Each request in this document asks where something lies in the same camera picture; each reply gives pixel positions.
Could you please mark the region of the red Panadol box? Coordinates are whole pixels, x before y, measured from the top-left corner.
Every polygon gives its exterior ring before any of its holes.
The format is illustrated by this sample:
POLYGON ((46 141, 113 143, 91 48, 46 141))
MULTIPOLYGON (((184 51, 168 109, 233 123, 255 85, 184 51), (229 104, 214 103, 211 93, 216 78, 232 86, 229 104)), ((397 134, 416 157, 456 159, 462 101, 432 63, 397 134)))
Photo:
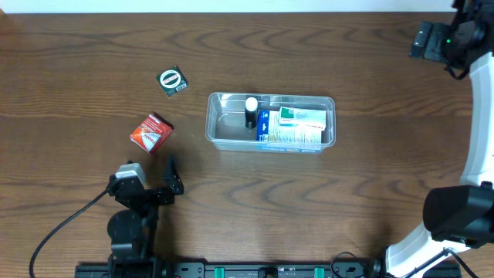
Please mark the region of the red Panadol box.
POLYGON ((173 131, 173 124, 153 112, 130 134, 130 140, 147 153, 153 154, 173 131))

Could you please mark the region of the green round-logo small box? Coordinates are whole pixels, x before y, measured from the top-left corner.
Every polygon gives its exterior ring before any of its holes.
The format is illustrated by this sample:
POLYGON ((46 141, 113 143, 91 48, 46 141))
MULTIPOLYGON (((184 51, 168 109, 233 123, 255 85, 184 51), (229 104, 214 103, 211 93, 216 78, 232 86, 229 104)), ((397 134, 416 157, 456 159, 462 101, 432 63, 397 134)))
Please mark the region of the green round-logo small box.
POLYGON ((188 81, 177 66, 166 69, 156 77, 167 97, 171 97, 188 87, 188 81))

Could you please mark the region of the black tube with white cap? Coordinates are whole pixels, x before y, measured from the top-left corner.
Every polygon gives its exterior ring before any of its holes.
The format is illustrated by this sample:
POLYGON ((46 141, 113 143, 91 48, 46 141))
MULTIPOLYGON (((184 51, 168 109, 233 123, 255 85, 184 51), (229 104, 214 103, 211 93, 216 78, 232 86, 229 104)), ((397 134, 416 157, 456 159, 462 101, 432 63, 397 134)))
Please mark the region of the black tube with white cap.
POLYGON ((255 97, 249 97, 245 101, 245 126, 254 129, 258 122, 259 103, 255 97))

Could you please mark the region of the blue fever patch packet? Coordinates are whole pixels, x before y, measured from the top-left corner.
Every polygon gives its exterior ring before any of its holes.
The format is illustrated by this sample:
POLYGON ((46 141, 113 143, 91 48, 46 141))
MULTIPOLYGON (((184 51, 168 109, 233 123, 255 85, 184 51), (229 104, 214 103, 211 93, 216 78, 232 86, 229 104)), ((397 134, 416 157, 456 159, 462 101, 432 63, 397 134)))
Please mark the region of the blue fever patch packet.
POLYGON ((320 152, 322 131, 311 127, 281 125, 279 111, 260 110, 256 140, 284 151, 320 152))

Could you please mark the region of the white green medicine box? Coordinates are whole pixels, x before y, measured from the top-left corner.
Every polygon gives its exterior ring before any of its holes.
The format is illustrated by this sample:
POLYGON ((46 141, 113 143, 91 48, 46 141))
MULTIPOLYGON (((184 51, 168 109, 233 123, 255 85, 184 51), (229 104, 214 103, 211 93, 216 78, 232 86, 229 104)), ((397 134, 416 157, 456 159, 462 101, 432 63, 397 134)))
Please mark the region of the white green medicine box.
POLYGON ((281 107, 279 123, 283 126, 306 127, 320 131, 326 129, 326 112, 324 110, 308 110, 294 107, 281 107))

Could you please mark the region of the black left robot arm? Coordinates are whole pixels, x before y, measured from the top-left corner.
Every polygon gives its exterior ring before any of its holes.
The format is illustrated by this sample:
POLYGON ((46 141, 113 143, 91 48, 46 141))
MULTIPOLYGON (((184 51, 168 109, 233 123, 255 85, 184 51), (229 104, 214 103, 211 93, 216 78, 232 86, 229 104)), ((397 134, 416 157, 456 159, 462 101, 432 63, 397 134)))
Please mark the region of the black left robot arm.
POLYGON ((107 224, 111 239, 109 277, 172 277, 173 266, 154 254, 154 239, 159 208, 174 204, 184 185, 173 157, 162 175, 164 184, 146 189, 147 176, 138 163, 121 165, 109 177, 107 192, 126 208, 113 215, 107 224))

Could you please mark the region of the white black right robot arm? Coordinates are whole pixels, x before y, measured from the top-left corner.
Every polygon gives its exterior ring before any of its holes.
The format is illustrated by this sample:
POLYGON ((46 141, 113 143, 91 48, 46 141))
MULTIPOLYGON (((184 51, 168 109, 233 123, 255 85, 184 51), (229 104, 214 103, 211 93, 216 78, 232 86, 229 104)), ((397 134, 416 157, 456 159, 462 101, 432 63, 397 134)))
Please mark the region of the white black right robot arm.
POLYGON ((364 267, 365 277, 423 277, 459 253, 493 242, 493 0, 455 1, 451 24, 423 22, 409 55, 441 63, 455 80, 472 85, 469 152, 459 185, 432 189, 422 221, 384 255, 364 267))

